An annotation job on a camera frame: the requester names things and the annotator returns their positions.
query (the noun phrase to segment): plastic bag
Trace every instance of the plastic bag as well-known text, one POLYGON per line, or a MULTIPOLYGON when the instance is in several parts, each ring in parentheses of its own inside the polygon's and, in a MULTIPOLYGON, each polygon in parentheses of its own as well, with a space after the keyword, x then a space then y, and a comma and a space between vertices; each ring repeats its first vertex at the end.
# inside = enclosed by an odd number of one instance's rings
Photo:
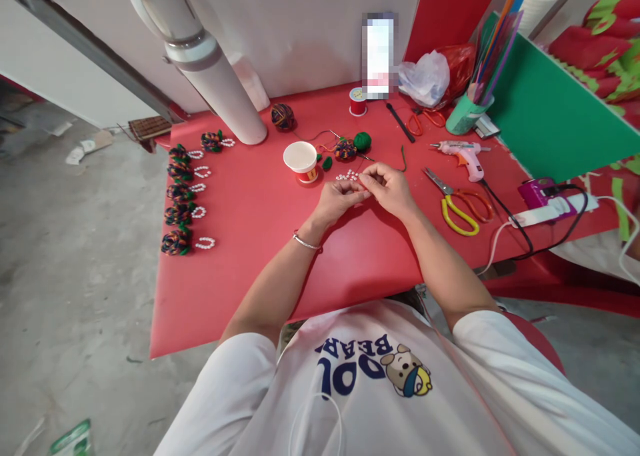
POLYGON ((418 104, 422 106, 426 106, 434 111, 438 111, 456 99, 458 96, 462 96, 464 93, 469 80, 471 79, 471 75, 473 74, 473 66, 475 64, 475 45, 468 43, 463 45, 455 45, 455 46, 445 46, 442 48, 438 48, 433 53, 439 53, 444 56, 447 60, 447 65, 449 68, 449 84, 445 88, 444 94, 442 94, 439 98, 439 102, 436 102, 434 106, 428 106, 424 104, 422 98, 416 99, 413 94, 411 94, 404 86, 404 78, 403 72, 407 69, 415 68, 417 65, 413 63, 401 63, 399 68, 400 75, 400 91, 405 94, 411 96, 411 98, 418 104))
POLYGON ((402 92, 428 108, 435 107, 449 87, 449 64, 437 51, 425 54, 417 63, 400 63, 398 72, 402 92))

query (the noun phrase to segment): green board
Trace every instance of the green board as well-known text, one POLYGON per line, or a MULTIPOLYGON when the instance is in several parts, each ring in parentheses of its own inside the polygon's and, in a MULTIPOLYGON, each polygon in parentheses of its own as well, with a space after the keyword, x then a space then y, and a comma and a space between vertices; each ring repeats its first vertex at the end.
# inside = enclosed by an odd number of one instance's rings
POLYGON ((488 114, 533 177, 566 181, 640 153, 638 131, 520 34, 493 95, 488 114))

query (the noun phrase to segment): pink glue gun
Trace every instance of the pink glue gun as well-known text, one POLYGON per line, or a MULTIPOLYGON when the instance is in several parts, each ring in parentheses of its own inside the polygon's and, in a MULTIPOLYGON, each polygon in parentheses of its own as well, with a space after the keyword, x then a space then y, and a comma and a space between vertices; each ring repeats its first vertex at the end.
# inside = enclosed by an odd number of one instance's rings
POLYGON ((480 151, 490 151, 491 148, 485 148, 478 143, 467 143, 465 141, 440 141, 432 144, 444 154, 458 156, 458 166, 467 166, 469 172, 469 180, 477 183, 485 176, 485 172, 480 166, 477 154, 480 151))

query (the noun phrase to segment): yarn ball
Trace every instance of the yarn ball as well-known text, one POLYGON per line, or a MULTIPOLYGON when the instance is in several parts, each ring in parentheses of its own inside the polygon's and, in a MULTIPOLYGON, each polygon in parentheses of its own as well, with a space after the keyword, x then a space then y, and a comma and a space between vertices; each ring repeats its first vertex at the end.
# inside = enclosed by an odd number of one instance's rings
POLYGON ((271 107, 271 122, 278 131, 290 131, 295 126, 291 106, 276 103, 271 107))
POLYGON ((193 172, 189 165, 182 159, 174 159, 167 168, 169 176, 175 181, 191 181, 193 172))
POLYGON ((333 148, 333 154, 340 161, 350 161, 355 158, 357 153, 358 150, 353 142, 344 138, 341 138, 333 148))
POLYGON ((190 162, 191 157, 187 154, 187 150, 181 144, 169 150, 169 156, 175 161, 180 159, 186 163, 190 162))
POLYGON ((189 252, 191 232, 184 226, 165 234, 160 251, 169 256, 185 255, 189 252))
POLYGON ((358 151, 360 151, 361 153, 364 153, 366 150, 368 150, 371 147, 371 136, 369 136, 365 132, 358 133, 353 139, 353 144, 355 145, 358 151))
POLYGON ((180 224, 191 224, 191 212, 195 209, 195 203, 188 205, 174 203, 173 206, 165 210, 165 224, 167 226, 177 226, 180 224))
POLYGON ((176 203, 188 203, 195 199, 195 193, 184 183, 176 183, 168 186, 167 197, 176 203))
POLYGON ((329 156, 322 163, 322 169, 324 169, 325 171, 328 171, 331 169, 331 166, 333 166, 333 160, 331 159, 331 156, 329 156))
POLYGON ((203 133, 200 142, 205 151, 219 153, 222 151, 222 129, 219 129, 217 133, 203 133))

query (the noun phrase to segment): yellow-handled scissors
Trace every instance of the yellow-handled scissors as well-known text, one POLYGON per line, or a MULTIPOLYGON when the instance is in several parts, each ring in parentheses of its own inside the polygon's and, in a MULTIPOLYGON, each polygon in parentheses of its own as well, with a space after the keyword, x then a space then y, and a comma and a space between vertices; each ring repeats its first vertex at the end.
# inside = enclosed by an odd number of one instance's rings
POLYGON ((440 190, 445 194, 445 197, 441 201, 442 217, 445 219, 449 227, 452 230, 454 230, 456 233, 461 234, 462 236, 475 236, 480 231, 480 226, 471 216, 462 212, 460 208, 458 208, 455 204, 453 204, 451 196, 458 196, 458 198, 464 201, 465 204, 468 206, 469 210, 478 219, 478 221, 482 223, 488 223, 493 219, 493 215, 494 215, 493 206, 491 205, 490 202, 488 202, 488 200, 480 196, 478 193, 476 193, 475 191, 470 191, 468 189, 454 190, 451 186, 444 184, 442 179, 438 178, 438 176, 436 176, 435 173, 429 168, 424 168, 423 171, 427 176, 429 176, 429 178, 435 183, 435 185, 438 186, 438 188, 440 188, 440 190), (475 208, 471 200, 467 198, 467 196, 465 195, 474 196, 478 200, 480 200, 480 202, 484 205, 484 207, 487 210, 487 217, 482 216, 478 212, 478 210, 475 208), (464 219, 469 224, 469 226, 471 226, 471 231, 466 231, 458 227, 458 225, 456 225, 449 217, 448 208, 451 208, 451 210, 454 213, 456 213, 458 216, 464 219))

